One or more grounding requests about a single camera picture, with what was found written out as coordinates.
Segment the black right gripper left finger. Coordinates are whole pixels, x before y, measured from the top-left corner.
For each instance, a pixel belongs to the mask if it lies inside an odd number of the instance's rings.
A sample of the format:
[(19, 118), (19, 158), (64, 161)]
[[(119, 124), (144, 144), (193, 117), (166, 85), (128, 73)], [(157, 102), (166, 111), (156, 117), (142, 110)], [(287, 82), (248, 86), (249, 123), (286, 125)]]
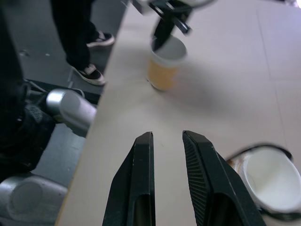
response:
[(152, 132), (135, 139), (116, 172), (102, 226), (156, 226)]

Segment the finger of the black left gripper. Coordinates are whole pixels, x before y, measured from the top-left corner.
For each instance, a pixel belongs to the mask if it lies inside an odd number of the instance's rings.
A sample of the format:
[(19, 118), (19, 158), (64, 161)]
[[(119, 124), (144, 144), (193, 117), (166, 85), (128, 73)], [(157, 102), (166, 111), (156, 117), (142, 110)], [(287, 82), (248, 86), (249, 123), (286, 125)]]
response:
[(153, 51), (159, 50), (165, 44), (165, 42), (169, 39), (173, 28), (174, 23), (172, 18), (166, 17), (159, 20), (152, 39)]

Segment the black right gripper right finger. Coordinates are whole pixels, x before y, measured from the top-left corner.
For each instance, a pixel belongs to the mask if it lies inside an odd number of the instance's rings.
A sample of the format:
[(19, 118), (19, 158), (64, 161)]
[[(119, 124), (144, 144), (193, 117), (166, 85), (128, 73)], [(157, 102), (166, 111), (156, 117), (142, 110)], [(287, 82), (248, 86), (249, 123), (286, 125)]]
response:
[(197, 226), (266, 226), (238, 173), (203, 135), (182, 133)]

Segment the person in black clothes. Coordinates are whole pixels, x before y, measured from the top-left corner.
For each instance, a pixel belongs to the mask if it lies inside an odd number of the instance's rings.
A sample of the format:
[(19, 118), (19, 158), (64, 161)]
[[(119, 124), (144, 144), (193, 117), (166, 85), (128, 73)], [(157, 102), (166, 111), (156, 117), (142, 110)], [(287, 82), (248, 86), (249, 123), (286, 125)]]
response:
[(94, 1), (50, 0), (50, 5), (67, 63), (84, 81), (103, 86), (104, 76), (91, 63), (89, 48), (110, 46), (114, 44), (115, 37), (111, 33), (98, 31), (91, 22)]

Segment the silver rounded left robot leg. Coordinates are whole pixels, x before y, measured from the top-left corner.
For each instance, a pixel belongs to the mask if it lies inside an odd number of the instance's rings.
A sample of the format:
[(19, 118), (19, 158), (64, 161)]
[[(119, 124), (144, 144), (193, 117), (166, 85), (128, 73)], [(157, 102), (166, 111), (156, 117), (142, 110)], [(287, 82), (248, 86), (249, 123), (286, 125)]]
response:
[(96, 107), (77, 92), (70, 89), (54, 89), (47, 94), (46, 106), (59, 123), (72, 132), (86, 137), (96, 115)]

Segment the silver rounded robot leg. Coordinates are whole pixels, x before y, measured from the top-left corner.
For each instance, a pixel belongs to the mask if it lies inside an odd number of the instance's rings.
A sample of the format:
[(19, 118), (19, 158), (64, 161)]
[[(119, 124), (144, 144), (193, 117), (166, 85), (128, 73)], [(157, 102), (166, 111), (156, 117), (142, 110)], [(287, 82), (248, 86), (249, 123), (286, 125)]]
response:
[(96, 107), (77, 92), (70, 89), (54, 89), (47, 94), (46, 106), (59, 123), (72, 132), (86, 137), (96, 115)]
[(54, 224), (67, 187), (32, 173), (0, 182), (0, 217), (26, 223)]

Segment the silver rounded right robot leg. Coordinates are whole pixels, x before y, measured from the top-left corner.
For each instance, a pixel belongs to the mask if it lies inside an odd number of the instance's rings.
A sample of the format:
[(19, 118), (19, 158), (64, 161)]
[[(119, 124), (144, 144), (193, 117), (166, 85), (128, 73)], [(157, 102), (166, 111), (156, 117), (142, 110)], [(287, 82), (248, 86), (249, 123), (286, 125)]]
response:
[(0, 217), (26, 223), (54, 224), (67, 187), (32, 173), (0, 182)]

